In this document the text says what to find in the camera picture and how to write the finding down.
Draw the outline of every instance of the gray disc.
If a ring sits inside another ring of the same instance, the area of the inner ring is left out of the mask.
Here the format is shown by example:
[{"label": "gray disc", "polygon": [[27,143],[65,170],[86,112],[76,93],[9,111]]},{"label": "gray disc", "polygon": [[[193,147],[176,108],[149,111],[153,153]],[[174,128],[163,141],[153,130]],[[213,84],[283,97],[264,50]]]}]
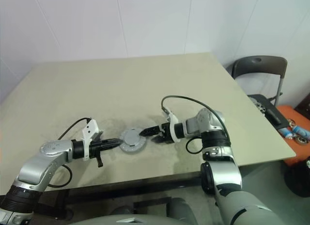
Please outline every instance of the gray disc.
[{"label": "gray disc", "polygon": [[123,133],[120,136],[120,139],[124,142],[120,145],[120,148],[124,152],[138,152],[143,149],[146,138],[139,135],[139,133],[142,131],[141,128],[129,128],[123,131]]},{"label": "gray disc", "polygon": [[296,143],[300,144],[300,145],[307,145],[308,144],[308,140],[305,139],[304,137],[297,135],[294,137]]}]

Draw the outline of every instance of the black chair backrest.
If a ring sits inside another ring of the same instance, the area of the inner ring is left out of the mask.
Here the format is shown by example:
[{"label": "black chair backrest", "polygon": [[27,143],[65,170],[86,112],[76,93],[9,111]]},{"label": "black chair backrest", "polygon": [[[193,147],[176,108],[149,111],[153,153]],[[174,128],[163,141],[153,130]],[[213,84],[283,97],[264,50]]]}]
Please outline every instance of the black chair backrest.
[{"label": "black chair backrest", "polygon": [[283,57],[273,56],[251,56],[235,61],[232,66],[232,77],[250,73],[268,73],[280,75],[284,78],[287,60]]}]

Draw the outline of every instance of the white wall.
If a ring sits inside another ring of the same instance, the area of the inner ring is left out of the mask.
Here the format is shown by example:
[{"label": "white wall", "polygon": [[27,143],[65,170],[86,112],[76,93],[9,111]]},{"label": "white wall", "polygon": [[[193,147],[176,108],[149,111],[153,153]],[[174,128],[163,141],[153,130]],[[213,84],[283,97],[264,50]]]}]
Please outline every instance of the white wall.
[{"label": "white wall", "polygon": [[[213,52],[288,60],[280,103],[310,91],[310,0],[0,0],[0,101],[38,62]],[[263,74],[238,81],[273,96]]]}]

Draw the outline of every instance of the floor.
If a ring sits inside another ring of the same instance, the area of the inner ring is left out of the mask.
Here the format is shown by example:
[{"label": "floor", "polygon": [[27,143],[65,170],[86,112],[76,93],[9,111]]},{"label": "floor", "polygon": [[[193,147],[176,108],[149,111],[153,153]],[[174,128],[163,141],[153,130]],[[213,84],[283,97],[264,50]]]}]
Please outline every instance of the floor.
[{"label": "floor", "polygon": [[[283,180],[284,164],[280,161],[242,169],[244,190],[256,195],[288,225],[310,224],[310,198],[293,194]],[[126,196],[91,203],[70,205],[74,217],[70,221],[35,215],[32,225],[67,225],[73,222],[110,214],[116,207],[134,202],[165,197],[182,197],[191,206],[198,224],[223,225],[215,200],[201,187],[179,188],[154,194]],[[138,213],[165,216],[165,205],[138,208]]]}]

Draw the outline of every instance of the black cable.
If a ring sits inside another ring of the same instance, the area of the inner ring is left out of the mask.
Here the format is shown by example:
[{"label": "black cable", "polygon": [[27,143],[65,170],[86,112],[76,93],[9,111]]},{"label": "black cable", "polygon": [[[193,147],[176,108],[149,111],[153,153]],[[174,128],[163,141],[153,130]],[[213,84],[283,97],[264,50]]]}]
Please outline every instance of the black cable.
[{"label": "black cable", "polygon": [[66,165],[62,165],[62,166],[65,167],[65,168],[69,171],[69,173],[70,173],[70,178],[69,178],[69,180],[68,180],[65,184],[62,184],[62,185],[52,185],[52,184],[48,184],[49,187],[52,187],[52,188],[62,188],[62,187],[64,187],[64,186],[68,185],[68,184],[70,183],[70,181],[72,180],[72,176],[73,176],[72,170],[71,170],[68,166],[66,166]]},{"label": "black cable", "polygon": [[89,121],[92,120],[92,119],[91,119],[91,118],[85,117],[85,118],[79,119],[78,121],[75,121],[67,130],[65,130],[65,132],[58,138],[58,140],[61,140],[61,139],[64,137],[64,135],[67,134],[68,131],[69,131],[71,128],[73,128],[78,122],[81,122],[81,121],[83,121],[83,120],[86,120],[86,122],[89,123]]},{"label": "black cable", "polygon": [[196,102],[196,103],[198,103],[198,104],[204,106],[204,107],[207,108],[208,110],[210,110],[210,111],[215,115],[215,117],[219,120],[220,124],[223,126],[223,129],[224,129],[224,131],[225,131],[225,134],[226,134],[226,137],[227,137],[228,141],[229,141],[229,142],[231,141],[231,139],[230,139],[230,137],[229,137],[229,134],[228,134],[228,131],[227,131],[227,128],[226,128],[224,122],[222,121],[222,119],[220,118],[220,116],[219,116],[211,107],[209,107],[208,105],[206,105],[206,104],[204,104],[204,103],[202,103],[202,102],[200,102],[200,101],[198,101],[198,100],[196,100],[196,99],[193,99],[193,98],[189,98],[189,97],[185,97],[185,96],[180,96],[180,95],[168,95],[168,96],[166,96],[166,97],[163,97],[163,99],[161,100],[161,109],[162,109],[163,111],[165,111],[166,113],[168,113],[168,111],[167,111],[166,108],[164,107],[164,101],[165,101],[165,99],[167,99],[167,98],[183,98],[183,99],[187,99],[187,100]]},{"label": "black cable", "polygon": [[[86,123],[89,123],[91,118],[84,117],[84,118],[81,118],[81,119],[75,121],[67,130],[65,130],[65,132],[58,138],[58,140],[61,140],[68,133],[68,131],[70,129],[72,129],[78,122],[81,122],[83,120],[86,120]],[[71,182],[72,176],[73,176],[72,170],[68,166],[66,166],[66,165],[62,165],[62,166],[65,167],[69,171],[69,174],[70,174],[69,180],[65,184],[62,184],[62,185],[48,184],[49,187],[52,187],[52,188],[62,188],[64,186],[68,185]]]},{"label": "black cable", "polygon": [[201,139],[201,137],[193,137],[191,139],[188,140],[188,142],[186,143],[185,147],[186,147],[186,150],[190,153],[190,154],[198,154],[202,151],[203,148],[201,148],[199,151],[190,151],[188,150],[188,145],[191,141],[193,141],[194,139]]}]

